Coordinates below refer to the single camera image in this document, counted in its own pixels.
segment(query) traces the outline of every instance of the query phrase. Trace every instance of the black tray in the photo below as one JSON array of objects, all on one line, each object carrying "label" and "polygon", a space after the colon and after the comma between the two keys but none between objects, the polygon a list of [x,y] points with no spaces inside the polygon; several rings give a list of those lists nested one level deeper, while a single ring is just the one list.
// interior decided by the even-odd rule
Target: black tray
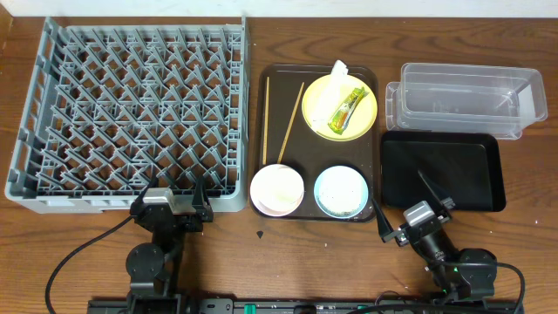
[{"label": "black tray", "polygon": [[[260,139],[256,147],[258,162],[255,172],[263,167],[261,148],[267,77],[270,85],[267,165],[271,165],[276,163],[279,157],[301,83],[304,82],[305,92],[312,82],[329,73],[331,66],[323,65],[270,65],[263,71],[258,92],[258,121],[255,131],[260,135]],[[364,67],[349,67],[349,74],[365,82],[374,92],[378,102],[378,81],[372,71]],[[301,97],[282,164],[293,167],[303,177],[305,193],[301,205],[293,213],[280,218],[335,222],[368,222],[373,219],[375,215],[370,198],[372,195],[376,198],[380,196],[379,140],[379,112],[371,130],[358,139],[335,142],[322,138],[304,121]],[[356,169],[368,186],[373,187],[363,211],[350,219],[337,219],[326,215],[314,200],[314,183],[317,176],[328,167],[338,165]],[[269,217],[255,208],[254,204],[252,208],[259,215]]]},{"label": "black tray", "polygon": [[501,211],[506,194],[498,142],[488,134],[388,132],[382,136],[384,204],[407,209],[438,203],[420,169],[455,201],[456,210]]}]

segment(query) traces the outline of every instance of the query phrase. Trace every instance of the wooden table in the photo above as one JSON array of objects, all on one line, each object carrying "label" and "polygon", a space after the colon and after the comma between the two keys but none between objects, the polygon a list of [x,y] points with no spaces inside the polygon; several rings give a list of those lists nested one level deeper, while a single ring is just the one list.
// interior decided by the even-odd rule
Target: wooden table
[{"label": "wooden table", "polygon": [[[61,24],[221,24],[238,19],[60,18]],[[507,208],[456,213],[446,226],[458,248],[484,248],[519,267],[527,279],[530,314],[558,311],[558,23],[540,19],[268,19],[250,18],[252,79],[250,138],[255,139],[258,78],[266,65],[332,65],[341,58],[378,76],[384,87],[406,62],[531,67],[544,78],[549,118],[516,141],[500,141]],[[14,19],[0,68],[0,182],[11,152],[37,52],[42,18]],[[250,164],[254,162],[251,141]],[[0,196],[0,312],[44,313],[44,286],[55,266],[79,244],[116,225],[126,211],[102,215],[38,215]],[[389,213],[395,223],[401,213]],[[263,231],[262,239],[256,231]],[[54,283],[60,313],[83,313],[93,297],[124,297],[131,248],[150,241],[133,223],[73,258]],[[376,223],[267,220],[251,208],[216,215],[203,234],[187,237],[182,287],[239,298],[375,299],[384,290],[435,290],[411,248],[378,239]],[[497,297],[515,299],[519,280],[499,270]]]}]

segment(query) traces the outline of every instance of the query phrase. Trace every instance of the clear plastic container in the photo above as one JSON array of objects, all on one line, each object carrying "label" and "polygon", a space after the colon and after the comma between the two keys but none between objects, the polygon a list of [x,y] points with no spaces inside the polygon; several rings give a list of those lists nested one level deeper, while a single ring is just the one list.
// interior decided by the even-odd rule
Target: clear plastic container
[{"label": "clear plastic container", "polygon": [[490,133],[516,140],[545,120],[547,99],[534,69],[478,65],[406,64],[401,83],[386,88],[392,129]]}]

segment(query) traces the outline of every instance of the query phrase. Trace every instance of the gray plastic rack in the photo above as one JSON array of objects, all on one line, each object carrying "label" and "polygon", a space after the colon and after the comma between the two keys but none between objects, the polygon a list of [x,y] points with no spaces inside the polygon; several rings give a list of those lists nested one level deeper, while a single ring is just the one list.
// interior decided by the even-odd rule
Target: gray plastic rack
[{"label": "gray plastic rack", "polygon": [[128,209],[152,175],[183,210],[247,200],[241,25],[69,26],[46,18],[6,196],[38,213]]}]

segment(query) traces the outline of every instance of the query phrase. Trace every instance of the wooden chopstick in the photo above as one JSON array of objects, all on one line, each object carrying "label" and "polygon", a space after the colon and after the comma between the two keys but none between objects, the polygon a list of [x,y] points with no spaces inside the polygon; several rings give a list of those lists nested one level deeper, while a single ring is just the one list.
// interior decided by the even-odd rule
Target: wooden chopstick
[{"label": "wooden chopstick", "polygon": [[298,97],[296,97],[295,108],[293,108],[293,113],[290,115],[289,126],[287,127],[287,132],[285,133],[285,139],[282,141],[281,152],[279,153],[279,158],[277,163],[281,163],[282,155],[285,153],[285,147],[287,146],[287,140],[289,140],[290,128],[293,126],[293,121],[295,120],[296,110],[298,109],[298,103],[300,102],[300,96],[303,94],[304,82],[300,86],[300,91],[298,91]]},{"label": "wooden chopstick", "polygon": [[268,113],[269,113],[269,77],[265,84],[265,117],[263,122],[263,157],[262,164],[265,166],[268,158]]}]

